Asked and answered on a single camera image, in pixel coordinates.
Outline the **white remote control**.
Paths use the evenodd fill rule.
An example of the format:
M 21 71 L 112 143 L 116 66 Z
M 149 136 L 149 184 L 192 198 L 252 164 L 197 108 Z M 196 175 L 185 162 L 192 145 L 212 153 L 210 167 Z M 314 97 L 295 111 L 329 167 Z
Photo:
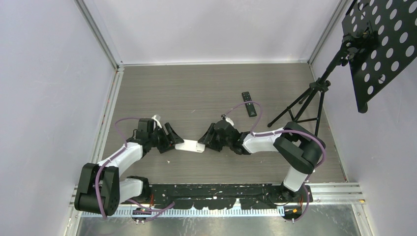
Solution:
M 195 140 L 187 140 L 184 139 L 183 143 L 179 143 L 175 145 L 176 150 L 180 151 L 188 151 L 188 152 L 195 152 L 195 153 L 203 153 L 205 151 L 205 145 L 198 143 Z

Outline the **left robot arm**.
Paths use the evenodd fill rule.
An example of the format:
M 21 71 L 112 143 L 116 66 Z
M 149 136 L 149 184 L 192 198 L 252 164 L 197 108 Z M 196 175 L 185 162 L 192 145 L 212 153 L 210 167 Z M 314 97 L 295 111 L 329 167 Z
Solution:
M 167 122 L 161 125 L 158 116 L 138 118 L 138 126 L 121 148 L 108 158 L 82 167 L 74 200 L 78 211 L 100 214 L 103 218 L 113 215 L 119 204 L 136 201 L 144 204 L 151 199 L 151 187 L 145 177 L 121 175 L 141 160 L 152 148 L 160 153 L 173 150 L 182 139 Z

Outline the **black remote control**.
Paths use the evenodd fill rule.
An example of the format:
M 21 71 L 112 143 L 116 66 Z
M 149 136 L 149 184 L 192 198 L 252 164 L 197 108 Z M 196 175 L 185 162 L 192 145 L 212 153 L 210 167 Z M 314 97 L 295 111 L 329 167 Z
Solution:
M 242 95 L 242 98 L 243 98 L 244 105 L 246 107 L 248 116 L 250 118 L 256 117 L 257 112 L 256 112 L 256 109 L 254 107 L 254 104 L 252 103 L 252 98 L 251 98 L 250 93 L 248 91 L 245 91 L 245 92 L 242 92 L 241 95 Z

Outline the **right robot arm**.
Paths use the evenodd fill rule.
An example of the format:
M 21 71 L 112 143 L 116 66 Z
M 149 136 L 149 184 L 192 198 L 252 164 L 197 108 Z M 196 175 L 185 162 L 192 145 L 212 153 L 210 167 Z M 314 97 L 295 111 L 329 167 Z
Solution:
M 293 121 L 273 131 L 239 132 L 231 122 L 222 119 L 212 123 L 198 143 L 215 151 L 229 147 L 238 155 L 280 153 L 290 164 L 280 189 L 281 197 L 288 202 L 300 196 L 302 185 L 327 157 L 325 143 Z

